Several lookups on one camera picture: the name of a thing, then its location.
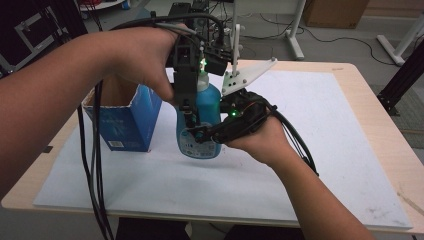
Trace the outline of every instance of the wire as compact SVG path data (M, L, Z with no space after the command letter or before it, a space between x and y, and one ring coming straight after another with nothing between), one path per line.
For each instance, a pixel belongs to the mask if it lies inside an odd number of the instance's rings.
M268 39L268 38L279 37L279 36L283 35L289 29L289 27L292 23L293 23L293 21L291 21L290 24L288 24L288 26L281 33L279 33L277 35L267 36L267 37L255 37L255 36L241 36L241 37L252 38L252 39Z
M305 10L311 5L311 3L312 3L313 1L311 1L309 4L308 4L308 6L305 8ZM287 23L279 23L279 22L273 22L273 21L270 21L270 20L268 20L268 19L266 19L262 14L260 14L260 16L261 16L261 18L262 18L262 20L264 20L265 22L268 22L268 23L272 23L272 24L277 24L277 25L289 25L289 26L291 26L291 24L293 23L293 21L292 22L290 22L289 24L287 24ZM371 45L369 45L367 42L365 42L365 41L362 41L362 40L360 40L360 39L357 39L357 38L351 38L351 37L339 37L339 38L336 38L336 39L332 39L332 40L321 40L321 39L319 39L319 38L317 38L309 29L307 29L307 28L305 28L305 27L298 27L298 29L301 29L302 30L302 32L301 33L296 33L296 34L302 34L302 33L304 33L305 31L308 31L309 32L309 34L311 34L311 36L313 37L313 38L315 38L315 40L317 40L317 41L319 41L319 42L335 42L335 41L338 41L338 40L343 40L343 39L345 39L345 40L354 40L354 41L358 41L358 42L361 42L361 43L363 43L363 44L365 44L365 45L367 45L368 46L368 48L370 49L370 53L371 53L371 57L375 60L375 61L377 61L377 62L379 62L379 63L382 63L382 64L386 64L386 65L392 65L392 66L395 66L396 64L394 64L394 63L386 63L386 62L383 62L383 61L381 61L381 60L379 60L379 59L377 59L375 56L374 56L374 53L373 53L373 49L372 49L372 47L371 47Z
M214 228L215 230L217 230L218 232L221 232L221 233L223 233L223 234L227 235L227 232L226 232L226 231L224 231L224 230L220 229L219 227L215 226L215 224L213 224L213 223L209 223L209 225L211 225L211 227L213 227L213 228Z
M156 23L160 23L160 22L172 22L172 21L181 20L181 19L193 19L193 18L206 18L215 22L219 31L217 42L219 44L224 43L224 25L218 18L206 13L190 13L190 14L163 16L163 17L155 17L155 18L142 18L142 19L137 19L137 20L120 24L112 28L112 30L140 27L140 26L154 26Z
M255 50L253 50L253 49L251 49L251 48L249 48L249 47L246 47L244 44L243 44L243 49L242 49L242 51L240 51L240 55L244 55L243 53L244 53L244 50L245 49L247 49L247 50L249 50L249 51L251 51L252 53L253 53L253 57L252 58L254 58L254 57L256 57L256 52L255 52Z
M187 28L187 27L182 27L182 26L178 26L175 24L170 24L170 23L156 23L156 26L159 26L161 28L166 28L166 29L173 29L173 30L178 30L178 31L182 31L182 32L186 32L192 35L197 35L197 32L194 31L193 29Z
M213 7L210 7L210 8L213 8L213 9L209 12L209 14L212 14L212 12L215 11L218 4L219 4L219 2L217 2Z
M290 131L287 129L287 127L283 124L284 132L286 132L287 137L290 139L290 141L293 143L294 147L296 148L296 151L299 153L299 156L301 158L304 157L302 150L300 150L299 142L297 142L290 134Z
M94 103L92 111L92 128L93 128L93 149L91 153L91 165L88 170L87 158L85 156L85 137L84 137L84 121L82 118L82 110L78 110L78 119L80 123L81 136L81 154L83 159L84 170L88 180L88 188L90 198L93 205L93 211L96 216L97 223L100 227L104 239L113 240L113 233L107 218L107 212L104 205L103 194L103 176L101 168L101 148L100 148L100 102L102 83L100 81L94 88Z
M238 17L241 18L250 18L251 16L253 16L253 13L248 13L248 14L244 14L244 15L237 15Z
M270 109L270 111L271 111L270 114L272 114L274 117L276 117L281 122L281 124L283 124L283 126L285 126L287 128L287 130L290 132L292 137L298 142L298 145L295 142L293 142L293 144L297 145L298 147L299 146L302 147L303 151L306 154L306 157L303 156L302 151L298 151L299 156L301 156L302 160L305 161L306 164L308 164L308 166L312 169L312 171L315 172L315 174L317 176L319 176L317 169L316 169L316 166L315 166L315 162L312 158L312 154L309 151L308 147L306 146L306 143L303 141L300 134L293 127L293 125L290 123L290 121L287 120L287 118L285 118L283 116L283 114L281 114L280 112L277 111L276 106L271 106L271 104L269 104L268 102L266 102L266 105L267 105L268 109Z
M417 37L417 39L415 40L414 48L412 49L412 52L413 52L413 51L415 51L415 49L417 49L417 43L418 43L418 42L420 41L420 39L421 39L421 38L423 38L423 37L424 37L424 33L423 33L423 34L421 34L421 36Z
M96 5L94 4L93 0L89 0L88 4L87 4L86 1L84 1L83 3L81 3L80 1L78 1L78 2L79 2L78 3L78 6L79 6L78 9L79 9L80 15L82 14L81 7L84 6L85 9L88 12L88 15L90 15L90 17L96 23L99 31L103 31L103 27L102 27L102 24L100 22L99 15L97 14L97 11L96 11Z
M372 49L372 47L371 47L371 45L369 45L367 42L365 42L365 41L362 41L362 40L360 40L360 39L357 39L357 38L351 38L351 37L339 37L339 38L335 38L335 39L332 39L332 40L321 40L321 39L319 39L319 38L317 38L309 29L307 29L307 28L304 28L307 32L309 32L309 34L311 34L311 36L313 37L313 38L315 38L317 41L319 41L319 42L325 42L325 43L330 43L330 42L335 42L335 41L339 41L339 40L353 40L353 41L358 41L358 42L361 42L361 43L363 43L363 44L365 44L365 45L367 45L368 46L368 48L370 49L370 54L371 54L371 57L375 60L375 61L377 61L377 62L379 62L379 63L382 63L382 64L386 64L386 65L394 65L394 66L396 66L396 64L394 64L394 63L386 63L386 62L383 62L383 61L380 61L380 60L378 60L375 56L374 56L374 53L373 53L373 49Z

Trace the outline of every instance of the blue cardboard box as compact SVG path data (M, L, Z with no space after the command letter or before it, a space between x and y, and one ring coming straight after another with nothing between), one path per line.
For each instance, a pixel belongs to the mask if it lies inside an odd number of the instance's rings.
M94 90L83 102L92 119ZM112 151L149 151L162 100L150 88L119 78L104 80L100 135Z

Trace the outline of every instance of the white stand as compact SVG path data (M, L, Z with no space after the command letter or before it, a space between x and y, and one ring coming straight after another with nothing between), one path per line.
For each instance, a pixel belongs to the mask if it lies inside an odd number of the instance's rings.
M231 31L231 37L234 37L235 32L235 26L237 24L237 0L234 0L234 7L233 7L233 29ZM292 29L287 30L285 35L289 40L289 44L291 48L293 49L295 59L296 60L303 60L305 56L303 55L302 49L300 49L300 45L297 42L296 39L296 32L297 28L299 27L299 22L302 17L303 8L305 7L306 0L299 0L296 7L295 16L292 22Z
M286 31L286 37L289 40L289 44L293 49L296 60L303 60L305 56L303 55L302 49L300 49L299 43L296 39L297 28L299 27L300 18L302 17L303 8L305 7L306 0L299 0L296 9L296 15L293 19L292 29Z
M258 77L268 71L272 66L277 63L276 58L268 61L261 61L242 70L237 70L238 59L240 57L239 40L240 40L240 24L235 24L231 32L231 46L233 48L233 62L231 74L227 71L224 76L224 83L222 84L222 96L226 96L242 88L247 87L250 83L255 81Z
M377 35L378 41L383 45L384 49L386 49L387 53L393 59L393 61L398 66L402 66L405 63L405 60L402 58L402 53L409 46L409 44L414 40L414 38L420 33L420 31L424 28L424 12L421 13L418 20L414 23L411 29L409 29L406 36L402 39L396 49L389 43L387 38L384 35Z

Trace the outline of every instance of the hand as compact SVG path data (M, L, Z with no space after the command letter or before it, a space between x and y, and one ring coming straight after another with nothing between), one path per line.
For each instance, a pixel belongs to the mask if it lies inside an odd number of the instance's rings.
M272 116L257 132L228 142L227 146L244 150L270 167L285 161L286 156L296 154L287 141L281 123Z
M116 51L109 73L144 84L164 101L172 101L174 93L166 76L165 64L177 34L159 28L141 27L106 34L112 50Z

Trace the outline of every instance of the bottle label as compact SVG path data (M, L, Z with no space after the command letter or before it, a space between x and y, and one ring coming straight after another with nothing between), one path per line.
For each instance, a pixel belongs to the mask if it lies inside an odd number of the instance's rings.
M202 122L201 126L212 126L210 123ZM193 158L213 158L216 154L217 143L208 141L197 143L194 137L184 128L180 133L180 149L181 152Z

